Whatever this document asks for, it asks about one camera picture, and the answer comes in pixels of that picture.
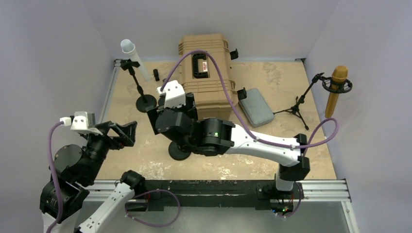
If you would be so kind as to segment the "black round-base stand front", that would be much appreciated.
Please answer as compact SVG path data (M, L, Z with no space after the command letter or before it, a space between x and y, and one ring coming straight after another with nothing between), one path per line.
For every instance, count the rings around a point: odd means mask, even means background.
M173 141L169 144L168 153L172 159L177 161L186 160L191 155L190 150L181 149L179 145Z

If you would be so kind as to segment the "black round-base stand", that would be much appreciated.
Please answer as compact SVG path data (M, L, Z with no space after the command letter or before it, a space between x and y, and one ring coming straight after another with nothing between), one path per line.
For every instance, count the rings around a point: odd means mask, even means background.
M190 150L181 149L179 145L173 141L169 144L168 153L172 159L177 161L186 160L191 155Z
M143 88L139 84L137 77L136 77L136 72L134 68L139 68L140 63L139 62L133 62L130 59L128 60L121 60L120 61L120 67L123 70L127 70L129 74L132 76L136 86L137 86L137 91L140 94L140 97L137 98L136 100L136 108L139 112L146 113L147 109L156 107L157 105L157 100L154 96L145 94Z

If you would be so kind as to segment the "tan plastic tool case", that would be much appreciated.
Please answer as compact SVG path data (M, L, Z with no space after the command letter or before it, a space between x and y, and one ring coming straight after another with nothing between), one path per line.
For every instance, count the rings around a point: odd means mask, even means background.
M229 120L233 109L228 103L238 103L235 80L231 76L231 54L229 43L221 33L185 35L179 42L179 56L193 50L205 50L213 59L203 53L185 58L179 65L178 82L185 92L193 93L200 120L210 117Z

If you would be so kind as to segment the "white microphone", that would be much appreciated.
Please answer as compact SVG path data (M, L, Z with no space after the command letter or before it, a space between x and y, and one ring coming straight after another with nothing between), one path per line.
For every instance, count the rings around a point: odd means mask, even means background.
M151 76L149 75L149 72L146 66L144 65L143 61L138 55L135 44L129 39L124 39L120 42L120 46L121 46L122 52L126 54L127 56L129 56L132 62L139 63L139 67L137 69L143 76L144 80L149 81Z

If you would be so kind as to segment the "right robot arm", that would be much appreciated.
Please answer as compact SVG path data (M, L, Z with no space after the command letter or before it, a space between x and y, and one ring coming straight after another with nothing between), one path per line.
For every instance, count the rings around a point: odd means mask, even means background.
M185 105L166 105L147 109L147 115L155 134L168 138L169 155L182 161L192 153L204 156L243 154L267 159L279 164L273 184L273 192L283 198L291 193L293 183L303 180L310 172L309 158L303 155L306 136L279 138L263 135L265 139L290 143L286 148L263 143L250 136L246 129L231 121L218 118L198 120L192 93L185 94Z

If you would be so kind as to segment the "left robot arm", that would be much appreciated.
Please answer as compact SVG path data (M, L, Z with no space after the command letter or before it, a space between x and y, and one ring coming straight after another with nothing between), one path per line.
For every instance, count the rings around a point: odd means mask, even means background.
M115 189L100 207L80 225L77 217L110 150L132 147L136 141L137 122L119 125L112 121L97 124L98 134L83 133L87 144L70 144L51 152L54 130L59 126L73 126L72 118L63 117L52 126L48 135L50 181L40 195L40 210L46 233L101 233L115 213L130 199L143 196L145 178L129 170L124 172Z

